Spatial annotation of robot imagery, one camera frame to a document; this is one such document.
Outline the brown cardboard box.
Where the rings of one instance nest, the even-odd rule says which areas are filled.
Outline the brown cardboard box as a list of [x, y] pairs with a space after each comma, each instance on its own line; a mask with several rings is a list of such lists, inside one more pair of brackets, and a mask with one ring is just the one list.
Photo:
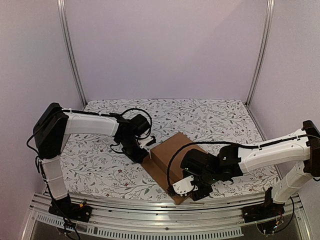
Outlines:
[[[150, 150], [150, 156], [147, 156], [141, 166], [144, 170], [152, 177], [152, 179], [164, 190], [167, 194], [167, 189], [169, 187], [167, 181], [167, 168], [168, 164], [177, 150], [182, 146], [192, 143], [193, 141], [189, 139], [182, 132], [178, 132], [172, 137], [168, 138], [159, 145], [153, 147]], [[170, 183], [176, 183], [182, 178], [186, 177], [188, 174], [185, 173], [181, 168], [181, 162], [189, 150], [196, 149], [204, 153], [203, 150], [198, 145], [191, 145], [184, 148], [180, 151], [177, 156], [174, 158], [170, 171], [169, 171], [169, 180]], [[191, 193], [187, 196], [171, 196], [170, 197], [176, 205], [182, 204], [187, 198], [191, 198]]]

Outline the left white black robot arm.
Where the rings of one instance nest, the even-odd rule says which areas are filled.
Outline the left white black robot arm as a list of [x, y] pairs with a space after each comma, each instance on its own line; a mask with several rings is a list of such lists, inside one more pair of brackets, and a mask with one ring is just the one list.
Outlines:
[[112, 137], [115, 145], [121, 146], [118, 153], [133, 163], [141, 164], [147, 157], [146, 147], [156, 142], [151, 135], [151, 116], [142, 109], [130, 119], [124, 115], [124, 112], [105, 114], [62, 108], [57, 102], [51, 103], [44, 111], [26, 146], [36, 153], [36, 169], [51, 198], [50, 214], [87, 222], [92, 213], [86, 200], [72, 202], [64, 182], [60, 159], [71, 135]]

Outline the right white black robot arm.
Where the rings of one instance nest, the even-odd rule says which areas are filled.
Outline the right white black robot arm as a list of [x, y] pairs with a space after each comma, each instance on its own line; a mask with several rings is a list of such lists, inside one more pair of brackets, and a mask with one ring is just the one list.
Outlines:
[[173, 192], [190, 194], [193, 201], [210, 195], [218, 181], [233, 181], [253, 170], [286, 162], [296, 162], [292, 170], [264, 194], [264, 202], [242, 208], [246, 223], [283, 214], [285, 202], [308, 181], [320, 176], [320, 131], [311, 120], [286, 136], [256, 145], [224, 143], [218, 155], [190, 149], [180, 167], [182, 180], [174, 183]]

